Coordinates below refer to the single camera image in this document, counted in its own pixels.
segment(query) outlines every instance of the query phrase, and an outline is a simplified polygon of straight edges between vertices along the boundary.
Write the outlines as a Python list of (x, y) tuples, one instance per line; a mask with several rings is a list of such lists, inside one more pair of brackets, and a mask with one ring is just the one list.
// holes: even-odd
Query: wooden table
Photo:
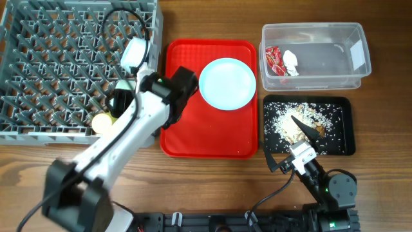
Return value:
[[(326, 170), (342, 168), (357, 176), (356, 208), (363, 231), (412, 229), (411, 3), (174, 0), (162, 1), (160, 6), (164, 46), (178, 38), (219, 38), (248, 40), (258, 48), (261, 29), (267, 23), (359, 22), (372, 63), (372, 74), (362, 80), (362, 86), (293, 94), (338, 95), (351, 101), (356, 153), (351, 157), (322, 156), (318, 161)], [(261, 78), (257, 79), (261, 101), (270, 92), (262, 88)], [(44, 174), (55, 158), (69, 159), (85, 148), (0, 146), (0, 231), (14, 231), (41, 199)], [(282, 186), (288, 177), (269, 172), (262, 150), (244, 161), (172, 159), (156, 143), (136, 153), (111, 195), (137, 212), (239, 213)], [(314, 199), (295, 179), (260, 209), (299, 209), (309, 202)], [(39, 213), (26, 226), (26, 231), (60, 230)]]

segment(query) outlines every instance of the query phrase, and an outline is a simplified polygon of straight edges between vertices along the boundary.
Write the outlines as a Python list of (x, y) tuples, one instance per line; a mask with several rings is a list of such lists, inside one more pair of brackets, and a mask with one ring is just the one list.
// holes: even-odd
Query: red wrapper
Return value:
[[(286, 67), (283, 64), (281, 51), (277, 46), (266, 48), (266, 61), (278, 76), (288, 76)], [(288, 82), (287, 79), (280, 79), (280, 81), (282, 84)]]

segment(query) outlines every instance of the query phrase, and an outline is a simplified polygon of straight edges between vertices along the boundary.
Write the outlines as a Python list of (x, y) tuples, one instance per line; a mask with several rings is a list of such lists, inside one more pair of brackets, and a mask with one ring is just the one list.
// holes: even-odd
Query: plastic container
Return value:
[[(247, 41), (178, 39), (167, 49), (166, 77), (179, 66), (201, 71), (212, 61), (233, 58), (245, 63), (256, 76), (256, 49)], [(162, 130), (160, 147), (171, 157), (248, 159), (258, 149), (258, 97), (237, 110), (219, 110), (200, 91), (187, 103), (179, 122)]]
[[(297, 57), (296, 77), (277, 76), (266, 62), (265, 48)], [(266, 24), (259, 49), (263, 87), (268, 91), (353, 89), (371, 73), (365, 34), (359, 23)]]

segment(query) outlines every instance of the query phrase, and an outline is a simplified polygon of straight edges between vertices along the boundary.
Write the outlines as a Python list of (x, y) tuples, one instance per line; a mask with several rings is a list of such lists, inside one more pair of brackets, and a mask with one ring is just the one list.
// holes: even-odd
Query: dish rack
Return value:
[(122, 53), (140, 22), (151, 34), (147, 62), (157, 70), (163, 15), (157, 0), (8, 0), (0, 24), (0, 144), (93, 144), (94, 115), (118, 80)]

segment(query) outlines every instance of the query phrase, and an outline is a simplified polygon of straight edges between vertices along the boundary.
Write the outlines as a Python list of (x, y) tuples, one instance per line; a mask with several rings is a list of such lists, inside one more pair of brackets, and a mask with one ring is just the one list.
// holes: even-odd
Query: white plate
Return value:
[(208, 64), (200, 74), (201, 96), (219, 110), (236, 110), (252, 100), (256, 79), (252, 70), (243, 62), (217, 59)]

